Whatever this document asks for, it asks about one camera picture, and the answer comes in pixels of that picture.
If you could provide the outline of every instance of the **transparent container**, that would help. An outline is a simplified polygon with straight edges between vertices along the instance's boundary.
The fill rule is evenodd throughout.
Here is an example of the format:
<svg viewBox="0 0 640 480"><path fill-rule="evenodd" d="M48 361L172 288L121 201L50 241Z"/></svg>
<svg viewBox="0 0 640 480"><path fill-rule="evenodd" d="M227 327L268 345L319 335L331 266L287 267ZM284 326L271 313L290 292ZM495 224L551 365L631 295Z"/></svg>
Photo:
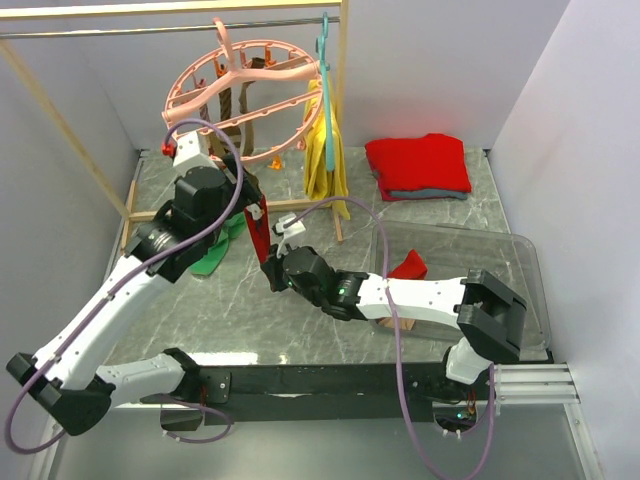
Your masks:
<svg viewBox="0 0 640 480"><path fill-rule="evenodd" d="M383 222L389 237L389 271L416 250L429 269L426 280L466 277L470 268L488 270L527 301L523 350L545 350L551 345L549 315L540 267L533 243L519 235L469 230L458 226L432 226L407 222ZM383 242L374 229L371 270L382 274ZM393 329L370 320L378 331ZM415 322L403 335L458 341L462 333L428 321Z"/></svg>

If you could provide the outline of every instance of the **white wall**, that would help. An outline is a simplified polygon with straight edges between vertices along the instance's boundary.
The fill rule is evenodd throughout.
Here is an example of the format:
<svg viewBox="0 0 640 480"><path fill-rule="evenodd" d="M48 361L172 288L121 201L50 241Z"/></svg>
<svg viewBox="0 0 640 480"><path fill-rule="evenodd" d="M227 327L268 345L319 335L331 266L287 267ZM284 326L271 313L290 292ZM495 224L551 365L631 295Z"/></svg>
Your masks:
<svg viewBox="0 0 640 480"><path fill-rule="evenodd" d="M120 0L58 0L73 5ZM470 145L491 147L544 49L568 0L351 0L345 141L363 145L380 136L442 131ZM322 10L230 12L227 23L318 16ZM215 12L85 19L75 28L207 24ZM335 65L338 26L331 25ZM313 54L316 25L235 30L234 41L277 38ZM90 57L100 82L137 147L156 147L160 112L176 77L217 48L213 32L74 40ZM254 85L254 108L291 96L286 86ZM302 113L292 109L256 125L257 144L290 137Z"/></svg>
<svg viewBox="0 0 640 480"><path fill-rule="evenodd" d="M2 6L19 3L3 1ZM66 41L24 41L14 46L124 198L136 154L78 51ZM0 420L4 423L18 392L4 365L15 353L33 353L46 343L95 291L119 216L1 57L0 85ZM45 418L31 399L24 402L14 428L21 444L34 446L40 441ZM24 478L30 461L31 457L14 455L4 441L0 443L0 477Z"/></svg>
<svg viewBox="0 0 640 480"><path fill-rule="evenodd" d="M637 478L640 451L638 58L640 4L573 0L491 155L607 479Z"/></svg>

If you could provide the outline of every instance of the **white robotic arm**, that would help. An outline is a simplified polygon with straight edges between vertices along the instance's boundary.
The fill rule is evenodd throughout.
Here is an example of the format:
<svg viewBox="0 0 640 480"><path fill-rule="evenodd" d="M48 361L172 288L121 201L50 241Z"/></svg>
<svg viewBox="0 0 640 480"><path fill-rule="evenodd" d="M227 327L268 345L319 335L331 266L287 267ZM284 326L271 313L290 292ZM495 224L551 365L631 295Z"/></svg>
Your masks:
<svg viewBox="0 0 640 480"><path fill-rule="evenodd" d="M134 268L202 232L226 208L235 186L233 179L213 165L201 140L196 132L181 137L174 166L183 176L175 182L175 198L161 207L152 222L136 230L125 255L76 318L34 355L17 354L7 365L25 385L46 362L56 362L29 393L70 435L86 432L114 406L159 393L193 398L202 385L200 366L179 349L168 349L140 362L101 366L131 323L217 240L218 232L212 232L167 254L117 294L109 295L112 286ZM233 174L233 168L229 166L227 171ZM268 224L261 223L264 197L255 177L246 174L241 191L233 213L244 210L248 221L258 222L259 230L252 230L254 245L254 236L270 245ZM301 222L285 227L292 219L290 215L277 222L273 233L279 241L268 249L266 260L261 259L261 269L273 291L291 288L335 318L366 320L390 316L385 294L388 285L399 316L442 323L463 332L464 338L444 360L446 377L455 382L471 385L490 362L518 361L525 303L495 277L485 271L470 271L466 278L432 282L336 271L312 248L300 246L305 229ZM62 358L57 357L55 352L62 342L73 338L78 324L104 299L108 300L106 306L74 338Z"/></svg>

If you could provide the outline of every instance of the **gray cloth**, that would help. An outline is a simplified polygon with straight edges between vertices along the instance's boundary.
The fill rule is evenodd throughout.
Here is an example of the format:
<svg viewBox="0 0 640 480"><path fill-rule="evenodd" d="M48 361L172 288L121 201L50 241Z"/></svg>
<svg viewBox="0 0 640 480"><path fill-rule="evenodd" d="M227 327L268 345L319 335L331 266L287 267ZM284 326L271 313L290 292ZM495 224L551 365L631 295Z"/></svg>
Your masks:
<svg viewBox="0 0 640 480"><path fill-rule="evenodd" d="M389 196L403 200L419 200L424 198L442 198L453 197L460 200L466 200L467 194L464 192L456 192L455 190L442 190L439 188L425 188L422 190L390 190Z"/></svg>

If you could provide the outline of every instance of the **metal rail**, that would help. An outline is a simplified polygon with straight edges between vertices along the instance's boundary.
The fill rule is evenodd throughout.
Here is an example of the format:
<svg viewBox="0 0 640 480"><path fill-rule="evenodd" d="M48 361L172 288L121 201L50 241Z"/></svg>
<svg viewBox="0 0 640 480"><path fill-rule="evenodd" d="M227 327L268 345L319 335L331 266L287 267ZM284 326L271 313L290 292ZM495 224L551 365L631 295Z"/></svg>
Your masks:
<svg viewBox="0 0 640 480"><path fill-rule="evenodd" d="M321 24L322 17L296 18L292 20L265 20L262 22L244 22L225 24L227 30L241 28L290 27L293 25ZM340 23L340 17L329 17L329 23ZM216 30L211 25L189 25L184 27L130 28L114 30L68 30L60 32L0 32L0 40L21 40L28 38L76 38L108 37L118 35L149 35L155 33L204 32Z"/></svg>

